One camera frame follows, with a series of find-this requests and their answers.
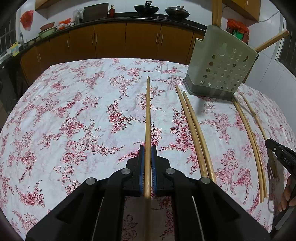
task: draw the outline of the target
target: bottle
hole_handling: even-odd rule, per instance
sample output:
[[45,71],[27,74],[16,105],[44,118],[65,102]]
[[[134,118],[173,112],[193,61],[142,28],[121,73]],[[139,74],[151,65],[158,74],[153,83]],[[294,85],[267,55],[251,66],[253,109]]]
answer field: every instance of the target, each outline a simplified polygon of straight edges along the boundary
[[115,14],[115,9],[113,7],[114,7],[114,5],[111,5],[111,8],[109,10],[109,17],[110,18],[113,18],[114,14]]

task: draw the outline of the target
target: white cable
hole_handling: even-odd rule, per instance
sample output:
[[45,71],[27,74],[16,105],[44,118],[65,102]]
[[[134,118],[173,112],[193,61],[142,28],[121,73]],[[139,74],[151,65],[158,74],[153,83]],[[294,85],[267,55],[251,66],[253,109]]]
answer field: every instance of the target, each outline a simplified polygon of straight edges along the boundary
[[279,11],[277,11],[276,13],[274,13],[273,15],[271,15],[271,17],[269,17],[268,19],[259,21],[258,23],[266,22],[267,20],[271,19],[274,15],[276,15],[278,13],[279,13]]

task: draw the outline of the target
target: table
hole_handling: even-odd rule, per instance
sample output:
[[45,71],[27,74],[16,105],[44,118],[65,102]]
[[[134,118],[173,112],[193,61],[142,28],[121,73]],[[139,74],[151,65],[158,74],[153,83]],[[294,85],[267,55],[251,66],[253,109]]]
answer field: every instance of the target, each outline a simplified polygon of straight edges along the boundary
[[[19,100],[0,135],[0,207],[26,233],[88,177],[103,179],[125,167],[145,141],[146,81],[150,76],[151,144],[173,168],[200,171],[175,85],[185,90],[186,65],[148,59],[93,59],[48,68]],[[268,180],[263,136],[239,93],[257,112],[268,137],[296,150],[278,105],[241,85],[235,96],[250,120]],[[213,162],[217,184],[268,231],[287,171],[267,182],[259,203],[258,173],[243,123],[229,101],[188,95]],[[152,195],[152,238],[173,240],[170,197]],[[140,198],[126,197],[122,240],[143,237]]]

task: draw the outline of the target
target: floral tablecloth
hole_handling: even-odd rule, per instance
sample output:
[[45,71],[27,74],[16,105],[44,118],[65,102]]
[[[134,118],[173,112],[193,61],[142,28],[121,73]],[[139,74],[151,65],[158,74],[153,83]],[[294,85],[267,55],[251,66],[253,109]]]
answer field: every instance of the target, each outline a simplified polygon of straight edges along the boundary
[[[199,179],[198,160],[175,91],[185,90],[186,65],[147,59],[94,59],[51,66],[27,90],[0,135],[0,207],[26,233],[88,177],[109,177],[138,155],[145,141],[146,81],[150,76],[151,143],[172,167]],[[268,137],[296,149],[293,131],[275,102],[241,85]],[[217,184],[268,231],[287,181],[268,175],[263,136],[236,93],[255,133],[269,196],[259,203],[250,141],[231,102],[188,95],[198,116]],[[170,197],[152,196],[152,240],[173,240]],[[139,198],[126,197],[122,240],[142,240]]]

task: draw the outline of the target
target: chopstick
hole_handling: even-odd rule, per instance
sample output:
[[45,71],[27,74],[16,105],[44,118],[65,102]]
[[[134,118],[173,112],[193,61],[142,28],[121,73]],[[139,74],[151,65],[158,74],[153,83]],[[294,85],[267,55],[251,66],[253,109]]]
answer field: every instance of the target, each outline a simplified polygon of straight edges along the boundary
[[145,131],[145,240],[150,240],[150,201],[151,201],[151,112],[150,112],[150,77],[147,78],[146,90],[146,131]]
[[189,130],[190,130],[190,133],[191,133],[191,137],[192,137],[195,152],[196,152],[196,155],[197,155],[198,163],[199,163],[199,166],[200,166],[200,174],[201,174],[202,177],[209,177],[208,173],[207,173],[205,158],[204,158],[203,153],[202,153],[202,148],[201,148],[198,136],[197,136],[197,132],[196,132],[195,127],[194,127],[193,120],[191,118],[191,115],[189,113],[189,110],[188,110],[188,108],[186,106],[185,100],[183,99],[183,96],[182,96],[182,94],[180,92],[180,89],[179,89],[178,85],[176,85],[175,88],[177,90],[177,93],[178,93],[178,96],[179,96],[179,99],[180,99],[180,102],[181,102],[181,106],[183,108],[183,111],[185,113],[186,120],[187,120],[187,123],[188,123],[188,126],[189,126]]
[[[267,137],[266,137],[266,134],[265,134],[265,131],[263,129],[263,126],[261,124],[261,122],[259,121],[259,118],[258,116],[256,115],[253,107],[250,105],[250,103],[248,102],[248,100],[244,97],[244,95],[241,93],[241,96],[243,97],[244,101],[246,102],[248,108],[250,109],[251,111],[251,114],[252,116],[254,117],[257,125],[259,126],[259,129],[263,135],[263,138],[264,138],[264,141],[267,140]],[[277,178],[278,175],[277,175],[277,169],[276,169],[276,164],[275,164],[275,160],[274,160],[274,156],[273,156],[273,152],[270,150],[270,149],[267,149],[267,152],[268,152],[268,156],[270,157],[270,169],[271,169],[271,172],[272,172],[272,175],[274,178]]]
[[[261,51],[263,51],[264,49],[268,48],[269,46],[273,45],[274,43],[276,43],[277,41],[281,40],[282,38],[288,36],[290,33],[287,29],[285,29],[284,31],[282,31],[281,33],[277,34],[276,36],[274,36],[273,38],[267,40],[265,43],[261,44],[260,46],[258,46],[257,48],[255,48],[254,50],[257,53],[260,53]],[[247,73],[246,77],[244,78],[244,80],[242,81],[242,83],[244,84],[254,66],[255,62],[253,63],[252,67],[249,69],[249,72]]]
[[196,114],[195,114],[195,112],[194,112],[194,110],[192,108],[192,105],[191,105],[191,103],[190,103],[190,101],[189,101],[189,99],[188,99],[187,94],[186,94],[185,91],[183,91],[183,95],[184,95],[184,98],[185,98],[187,107],[189,109],[191,118],[193,120],[195,129],[196,129],[196,132],[197,132],[197,135],[198,135],[200,144],[201,144],[201,148],[202,148],[202,152],[203,152],[203,155],[204,155],[204,158],[205,158],[205,163],[206,163],[206,166],[207,166],[207,171],[208,171],[209,177],[210,177],[210,179],[214,183],[217,183],[216,182],[214,168],[213,168],[213,163],[212,163],[212,160],[211,160],[211,156],[210,156],[209,150],[207,148],[207,143],[205,141],[205,137],[204,137],[204,135],[202,133],[202,129],[200,128],[200,124],[198,122],[198,119],[196,117]]
[[212,0],[212,25],[221,27],[222,19],[222,0]]
[[248,122],[246,120],[246,117],[245,117],[245,115],[244,115],[244,113],[242,111],[242,108],[240,107],[239,103],[237,102],[237,100],[235,99],[234,96],[232,97],[232,102],[233,102],[236,110],[238,111],[240,118],[242,119],[242,122],[244,124],[244,127],[245,127],[245,129],[247,131],[248,137],[249,137],[250,142],[251,142],[251,146],[252,146],[255,161],[256,161],[257,172],[258,172],[260,203],[262,203],[264,201],[263,173],[262,173],[262,169],[261,169],[259,154],[258,154],[258,151],[257,151],[255,140],[253,138],[252,131],[251,131],[250,127],[249,127],[249,124],[248,124]]

